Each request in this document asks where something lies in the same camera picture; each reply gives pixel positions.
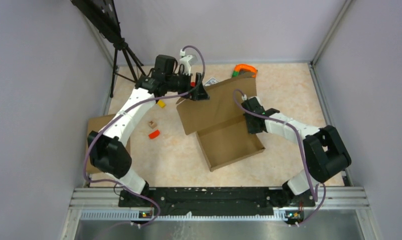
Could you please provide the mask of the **large cardboard box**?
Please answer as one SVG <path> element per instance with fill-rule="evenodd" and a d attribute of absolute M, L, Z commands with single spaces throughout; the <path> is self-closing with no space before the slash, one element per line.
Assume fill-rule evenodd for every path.
<path fill-rule="evenodd" d="M 210 172 L 265 150 L 258 136 L 248 132 L 244 112 L 233 98 L 235 89 L 256 96 L 255 77 L 245 73 L 206 86 L 208 100 L 176 102 L 184 132 L 195 134 Z"/>

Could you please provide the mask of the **yellow rectangular block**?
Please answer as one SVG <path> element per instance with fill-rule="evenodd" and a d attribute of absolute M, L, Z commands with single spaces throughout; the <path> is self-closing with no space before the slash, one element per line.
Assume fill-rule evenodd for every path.
<path fill-rule="evenodd" d="M 166 107 L 166 103 L 162 100 L 158 100 L 156 104 L 162 109 Z"/>

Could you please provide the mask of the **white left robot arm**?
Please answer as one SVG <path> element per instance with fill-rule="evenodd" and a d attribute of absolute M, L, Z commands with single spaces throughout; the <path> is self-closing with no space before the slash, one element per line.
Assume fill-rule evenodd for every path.
<path fill-rule="evenodd" d="M 167 93 L 191 101 L 209 100 L 202 84 L 204 73 L 192 74 L 197 62 L 193 54 L 180 52 L 180 58 L 158 55 L 149 75 L 141 75 L 123 107 L 99 131 L 89 133 L 88 155 L 91 164 L 131 192 L 130 200 L 138 207 L 149 202 L 148 183 L 132 169 L 126 145 L 143 116 Z"/>

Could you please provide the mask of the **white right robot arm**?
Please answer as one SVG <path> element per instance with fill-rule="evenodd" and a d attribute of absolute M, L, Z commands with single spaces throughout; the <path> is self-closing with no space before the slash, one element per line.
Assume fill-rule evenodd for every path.
<path fill-rule="evenodd" d="M 282 200 L 296 206 L 303 193 L 349 167 L 352 163 L 338 130 L 332 126 L 317 127 L 304 124 L 281 113 L 264 109 L 257 96 L 243 95 L 242 103 L 249 134 L 275 134 L 297 144 L 303 170 L 283 184 Z"/>

